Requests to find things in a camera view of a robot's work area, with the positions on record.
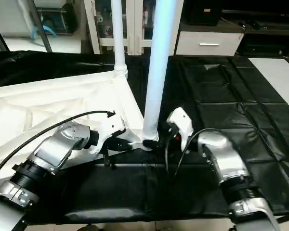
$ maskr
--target black wire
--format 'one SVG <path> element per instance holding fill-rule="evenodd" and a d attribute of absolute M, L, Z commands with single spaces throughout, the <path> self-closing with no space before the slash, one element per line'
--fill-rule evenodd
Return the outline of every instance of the black wire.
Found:
<path fill-rule="evenodd" d="M 166 168 L 166 172 L 168 175 L 170 175 L 169 166 L 168 166 L 168 149 L 169 149 L 169 143 L 170 143 L 171 139 L 173 138 L 173 136 L 174 135 L 171 132 L 171 134 L 167 138 L 166 145 L 165 145 L 165 168 Z"/>
<path fill-rule="evenodd" d="M 32 141 L 34 141 L 37 137 L 43 135 L 44 133 L 56 128 L 57 126 L 60 126 L 66 122 L 69 122 L 73 119 L 82 117 L 82 116 L 86 116 L 89 114 L 96 114 L 96 113 L 106 113 L 108 115 L 108 117 L 113 116 L 115 113 L 113 112 L 109 112 L 109 111 L 89 111 L 89 112 L 85 112 L 85 113 L 81 113 L 75 116 L 72 116 L 68 119 L 65 119 L 59 123 L 56 123 L 48 128 L 46 128 L 43 131 L 40 131 L 38 134 L 36 134 L 35 136 L 31 137 L 29 140 L 25 141 L 23 144 L 21 144 L 19 147 L 17 147 L 14 151 L 12 151 L 1 163 L 0 163 L 0 170 L 3 168 L 3 166 L 19 151 L 21 150 L 23 147 L 25 147 L 26 145 L 28 145 L 29 143 L 31 143 Z"/>
<path fill-rule="evenodd" d="M 201 132 L 207 131 L 207 130 L 218 131 L 218 130 L 215 129 L 215 128 L 205 128 L 205 129 L 202 129 L 202 130 L 196 132 L 195 134 L 193 134 L 193 135 L 188 139 L 188 141 L 187 141 L 187 143 L 186 143 L 186 146 L 185 146 L 185 148 L 184 148 L 184 150 L 183 150 L 183 152 L 182 152 L 181 159 L 180 159 L 180 161 L 179 161 L 179 163 L 178 163 L 178 166 L 177 166 L 177 169 L 176 169 L 176 171 L 175 171 L 175 173 L 174 173 L 173 178 L 175 178 L 175 177 L 177 176 L 178 171 L 179 171 L 179 168 L 180 168 L 181 163 L 182 163 L 182 160 L 183 160 L 183 157 L 185 156 L 185 154 L 186 154 L 186 152 L 187 152 L 187 148 L 188 148 L 188 146 L 190 145 L 190 143 L 192 142 L 192 140 L 193 140 L 196 136 L 198 136 Z"/>

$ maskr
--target light blue pole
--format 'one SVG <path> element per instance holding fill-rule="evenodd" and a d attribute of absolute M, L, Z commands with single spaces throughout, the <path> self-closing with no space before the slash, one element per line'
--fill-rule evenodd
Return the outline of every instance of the light blue pole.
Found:
<path fill-rule="evenodd" d="M 158 117 L 177 0 L 157 0 L 154 16 L 148 87 L 146 93 L 143 140 L 158 140 Z"/>

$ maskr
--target white cabinet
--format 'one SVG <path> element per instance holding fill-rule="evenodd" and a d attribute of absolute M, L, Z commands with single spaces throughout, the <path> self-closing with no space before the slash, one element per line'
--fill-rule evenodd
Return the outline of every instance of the white cabinet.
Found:
<path fill-rule="evenodd" d="M 155 5 L 157 0 L 121 0 L 123 36 L 128 55 L 141 55 L 152 46 Z M 84 0 L 92 47 L 95 54 L 113 52 L 110 0 Z M 177 0 L 170 55 L 173 55 L 184 0 Z"/>
<path fill-rule="evenodd" d="M 176 54 L 233 56 L 242 37 L 240 33 L 182 31 Z"/>

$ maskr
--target black mat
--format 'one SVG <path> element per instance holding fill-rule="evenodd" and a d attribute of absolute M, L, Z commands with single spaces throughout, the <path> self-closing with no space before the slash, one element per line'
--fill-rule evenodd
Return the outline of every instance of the black mat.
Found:
<path fill-rule="evenodd" d="M 142 111 L 149 57 L 127 57 L 129 85 Z M 112 56 L 0 53 L 0 86 L 111 70 Z M 195 130 L 227 133 L 275 215 L 289 215 L 289 106 L 246 58 L 170 58 L 160 121 L 182 106 Z M 178 156 L 171 160 L 175 163 Z M 226 217 L 211 169 L 186 155 L 175 182 L 163 153 L 134 150 L 63 170 L 39 204 L 35 223 L 103 223 Z"/>

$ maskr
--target shelf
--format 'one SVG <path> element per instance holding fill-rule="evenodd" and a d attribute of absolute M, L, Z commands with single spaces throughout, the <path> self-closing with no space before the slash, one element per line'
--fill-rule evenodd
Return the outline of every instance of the shelf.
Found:
<path fill-rule="evenodd" d="M 216 26 L 201 26 L 201 25 L 188 25 L 186 22 L 180 23 L 181 31 L 191 32 L 222 32 L 222 33 L 243 33 L 244 30 L 238 24 L 232 24 L 219 20 Z"/>

